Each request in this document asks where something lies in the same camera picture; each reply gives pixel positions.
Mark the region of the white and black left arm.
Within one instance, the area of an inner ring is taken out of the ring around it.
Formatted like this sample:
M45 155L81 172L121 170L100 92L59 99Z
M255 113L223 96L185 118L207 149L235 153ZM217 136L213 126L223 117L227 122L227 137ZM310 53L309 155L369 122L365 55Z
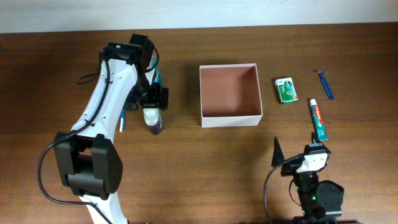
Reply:
M109 42L99 53L95 90L70 132L56 134L55 151L61 182L88 207L94 223L128 223L117 190L123 162L114 146L124 111L142 108L152 134L162 129L161 111L169 90L162 86L159 52L148 36L134 34L128 43Z

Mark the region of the teal mouthwash bottle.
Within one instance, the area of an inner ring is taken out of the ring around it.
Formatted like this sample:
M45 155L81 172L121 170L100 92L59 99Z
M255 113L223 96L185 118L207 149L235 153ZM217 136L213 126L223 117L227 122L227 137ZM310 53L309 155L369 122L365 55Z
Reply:
M162 84L162 77L161 73L158 69L158 67L154 67L155 63L157 62L157 59L155 56L152 56L150 60L150 64L147 69L152 69L149 72L146 72L146 78L148 79L149 85L152 85L154 83Z

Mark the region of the green soap bar pack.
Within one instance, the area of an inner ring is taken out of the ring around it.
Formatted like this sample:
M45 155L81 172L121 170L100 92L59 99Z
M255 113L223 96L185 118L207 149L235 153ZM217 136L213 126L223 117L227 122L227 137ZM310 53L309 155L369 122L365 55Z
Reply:
M298 100L292 78L280 78L275 81L280 104L292 103Z

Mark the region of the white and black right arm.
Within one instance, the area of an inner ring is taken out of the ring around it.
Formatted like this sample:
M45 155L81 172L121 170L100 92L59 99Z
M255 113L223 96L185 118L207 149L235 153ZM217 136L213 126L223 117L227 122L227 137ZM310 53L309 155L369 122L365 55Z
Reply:
M342 215L344 188L330 180L320 181L318 176L330 155L330 150L312 133L312 142L304 147L303 153L285 159L278 139L274 138L271 167L281 168L282 177L293 177L303 213L293 218L294 223L336 223Z

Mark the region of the clear foam soap pump bottle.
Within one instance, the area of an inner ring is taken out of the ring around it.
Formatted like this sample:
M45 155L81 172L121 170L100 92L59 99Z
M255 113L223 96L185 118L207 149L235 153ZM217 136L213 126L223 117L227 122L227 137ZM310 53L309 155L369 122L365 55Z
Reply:
M144 108L144 121L152 134L157 135L162 130L162 116L158 108Z

